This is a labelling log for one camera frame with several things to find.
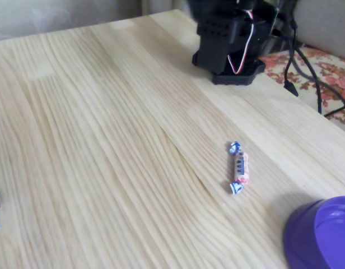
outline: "candy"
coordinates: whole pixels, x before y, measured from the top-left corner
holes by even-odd
[[[235,177],[234,180],[244,184],[248,184],[250,181],[249,176],[249,166],[248,166],[249,156],[245,152],[240,152],[235,157]]]
[[[241,145],[237,141],[231,144],[229,152],[235,159],[234,182],[230,184],[230,187],[233,194],[239,194],[250,181],[249,156],[241,152]]]

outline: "red and white wire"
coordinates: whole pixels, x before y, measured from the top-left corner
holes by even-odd
[[[244,10],[248,15],[249,17],[251,18],[251,20],[253,20],[253,14],[252,14],[252,11],[251,10]],[[241,63],[240,63],[240,67],[239,69],[236,71],[235,67],[234,67],[234,64],[232,63],[232,60],[231,60],[231,57],[230,55],[227,55],[227,59],[229,59],[229,62],[230,62],[230,65],[231,65],[231,68],[232,68],[232,71],[234,72],[234,74],[238,74],[241,72],[243,66],[244,66],[244,63],[245,63],[245,59],[246,59],[246,55],[247,55],[247,49],[249,47],[249,43],[251,41],[251,37],[252,37],[252,34],[253,34],[253,30],[254,30],[254,25],[253,25],[253,22],[252,22],[252,25],[251,25],[251,33],[250,33],[250,36],[246,42],[246,46],[245,46],[245,51],[244,51],[244,55],[242,56],[242,60],[241,60]]]

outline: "wooden table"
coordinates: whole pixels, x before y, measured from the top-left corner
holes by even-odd
[[[345,195],[345,133],[266,75],[213,85],[198,44],[179,11],[0,42],[0,269],[286,267],[288,215]]]

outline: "black cable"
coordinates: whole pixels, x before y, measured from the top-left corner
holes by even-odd
[[[290,45],[290,58],[292,59],[292,63],[293,63],[293,66],[295,67],[296,71],[304,78],[308,79],[308,80],[311,80],[313,82],[316,83],[316,86],[317,84],[318,85],[322,85],[323,87],[327,88],[328,90],[330,90],[332,93],[334,93],[338,98],[340,98],[340,100],[342,101],[343,103],[343,106],[341,108],[338,108],[336,110],[333,110],[329,113],[327,113],[326,115],[324,115],[325,117],[328,117],[328,116],[331,116],[333,115],[334,113],[336,112],[339,112],[339,111],[342,111],[343,109],[345,109],[345,99],[344,97],[337,91],[335,90],[333,87],[331,87],[329,84],[323,82],[323,81],[320,81],[318,78],[316,79],[314,76],[311,77],[309,75],[307,75],[306,73],[304,73],[301,68],[299,67],[299,65],[297,64],[296,60],[295,60],[295,57],[293,55],[293,51],[297,51],[297,53],[301,56],[301,58],[304,60],[304,62],[307,64],[307,65],[310,65],[308,59],[304,56],[303,52],[299,49],[299,48],[293,48],[293,45],[291,43],[291,41],[288,42],[289,45]]]
[[[305,57],[305,55],[303,54],[303,52],[299,48],[294,48],[294,50],[297,51],[297,53],[301,56],[302,60],[306,63],[309,71],[311,72],[313,76],[313,81],[316,83],[316,90],[317,90],[318,113],[322,114],[322,96],[320,93],[320,83],[319,83],[318,76],[316,72],[314,71],[312,65],[308,61],[307,57]]]
[[[297,39],[297,29],[293,29],[293,48],[296,45],[296,39]],[[290,57],[290,59],[288,60],[287,66],[285,68],[285,83],[286,81],[288,81],[287,76],[288,76],[288,70],[290,69],[291,63],[292,63],[292,59]]]

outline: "wire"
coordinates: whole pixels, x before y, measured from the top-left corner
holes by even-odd
[[[295,51],[297,51],[297,53],[301,56],[302,60],[306,63],[309,71],[311,72],[311,74],[313,76],[313,81],[316,83],[318,113],[322,114],[322,96],[320,93],[320,86],[319,86],[320,83],[319,83],[318,76],[317,76],[316,72],[314,71],[312,65],[308,61],[307,57],[305,57],[304,54],[302,53],[302,51],[299,48],[295,48]]]
[[[294,28],[293,29],[293,57],[295,56],[294,48],[296,46],[296,39],[297,39],[297,29]],[[290,60],[288,61],[286,69],[285,69],[285,82],[288,81],[287,76],[288,76],[288,70],[290,69],[291,63],[292,63],[292,58],[290,57]]]
[[[231,60],[231,57],[230,55],[227,55],[227,59],[229,60],[230,62],[230,65],[231,65],[231,68],[232,68],[232,71],[234,72],[234,74],[238,74],[241,72],[243,66],[244,66],[244,63],[245,63],[245,59],[246,59],[246,55],[247,55],[247,49],[249,47],[249,43],[251,41],[251,38],[252,38],[252,34],[253,34],[253,30],[254,30],[254,24],[253,24],[253,14],[252,14],[252,11],[251,10],[244,10],[244,12],[246,12],[250,19],[252,20],[252,25],[251,25],[251,33],[250,33],[250,36],[246,42],[246,46],[245,46],[245,50],[244,50],[244,55],[242,56],[242,60],[241,60],[241,63],[240,63],[240,67],[239,69],[236,71],[235,67],[234,67],[234,64],[232,63],[232,60]]]
[[[320,81],[318,78],[316,79],[314,76],[309,76],[307,75],[306,73],[304,73],[301,68],[299,67],[299,65],[297,64],[296,60],[295,60],[295,57],[293,55],[293,45],[291,43],[291,41],[288,42],[289,45],[290,45],[290,59],[292,59],[292,63],[293,63],[293,66],[295,67],[295,69],[297,70],[297,72],[304,78],[308,79],[308,80],[311,80],[313,82],[316,83],[316,86],[317,85],[322,85],[323,87],[327,88],[328,90],[330,90],[332,93],[334,93],[338,98],[340,98],[340,100],[342,101],[343,103],[343,106],[336,109],[336,110],[333,110],[329,113],[327,113],[326,115],[324,115],[325,117],[329,117],[337,112],[340,112],[342,111],[343,109],[345,109],[345,99],[344,97],[337,91],[335,90],[333,87],[331,87],[330,85],[328,85],[327,83],[323,82],[323,81]],[[303,61],[307,64],[307,65],[310,65],[308,59],[304,56],[303,52],[299,49],[299,48],[294,48],[295,51],[297,51],[297,53],[301,56],[301,58],[303,59]]]

